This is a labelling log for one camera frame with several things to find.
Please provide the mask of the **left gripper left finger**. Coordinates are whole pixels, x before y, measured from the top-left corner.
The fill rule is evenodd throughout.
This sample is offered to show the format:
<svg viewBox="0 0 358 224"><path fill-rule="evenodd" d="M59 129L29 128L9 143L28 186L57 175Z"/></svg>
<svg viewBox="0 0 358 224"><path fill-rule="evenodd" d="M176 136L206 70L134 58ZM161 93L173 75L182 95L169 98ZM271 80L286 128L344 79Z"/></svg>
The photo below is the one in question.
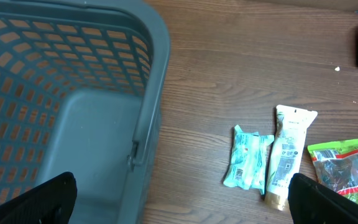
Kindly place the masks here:
<svg viewBox="0 0 358 224"><path fill-rule="evenodd" d="M67 224L76 198L75 177L64 172L0 205L0 224Z"/></svg>

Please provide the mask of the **white tube gold cap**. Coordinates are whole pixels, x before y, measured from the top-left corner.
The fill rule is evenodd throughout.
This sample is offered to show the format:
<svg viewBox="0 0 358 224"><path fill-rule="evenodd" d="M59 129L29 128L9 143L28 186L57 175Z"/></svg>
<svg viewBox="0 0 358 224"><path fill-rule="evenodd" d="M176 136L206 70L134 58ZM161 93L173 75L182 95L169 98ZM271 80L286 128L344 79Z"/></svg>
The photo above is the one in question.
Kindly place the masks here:
<svg viewBox="0 0 358 224"><path fill-rule="evenodd" d="M288 187L300 171L306 132L318 115L291 106L276 106L276 133L268 165L265 203L274 209L288 211Z"/></svg>

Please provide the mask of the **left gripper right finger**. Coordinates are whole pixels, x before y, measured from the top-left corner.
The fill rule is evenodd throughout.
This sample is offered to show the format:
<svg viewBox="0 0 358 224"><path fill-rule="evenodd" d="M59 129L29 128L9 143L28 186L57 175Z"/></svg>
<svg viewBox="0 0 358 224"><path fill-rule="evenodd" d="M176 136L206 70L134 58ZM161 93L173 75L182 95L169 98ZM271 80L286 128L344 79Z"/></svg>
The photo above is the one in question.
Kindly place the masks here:
<svg viewBox="0 0 358 224"><path fill-rule="evenodd" d="M296 173L288 188L294 224L358 224L358 204Z"/></svg>

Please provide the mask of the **green red snack bag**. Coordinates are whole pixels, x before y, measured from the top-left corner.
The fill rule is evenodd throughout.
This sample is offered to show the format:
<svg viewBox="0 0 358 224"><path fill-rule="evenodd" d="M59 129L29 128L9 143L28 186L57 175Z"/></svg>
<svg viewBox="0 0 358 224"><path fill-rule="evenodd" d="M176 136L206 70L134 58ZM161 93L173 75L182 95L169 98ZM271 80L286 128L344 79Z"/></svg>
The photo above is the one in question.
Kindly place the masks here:
<svg viewBox="0 0 358 224"><path fill-rule="evenodd" d="M358 204L358 139L308 146L318 182Z"/></svg>

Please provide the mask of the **teal small packet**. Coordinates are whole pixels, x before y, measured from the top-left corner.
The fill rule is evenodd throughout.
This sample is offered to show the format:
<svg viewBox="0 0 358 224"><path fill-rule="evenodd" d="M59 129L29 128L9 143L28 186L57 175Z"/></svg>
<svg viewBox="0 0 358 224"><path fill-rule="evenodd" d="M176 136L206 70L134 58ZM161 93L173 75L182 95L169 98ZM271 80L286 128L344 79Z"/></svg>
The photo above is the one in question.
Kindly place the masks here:
<svg viewBox="0 0 358 224"><path fill-rule="evenodd" d="M244 190L257 189L264 195L267 148L274 139L273 135L246 133L239 125L235 126L231 159L223 184Z"/></svg>

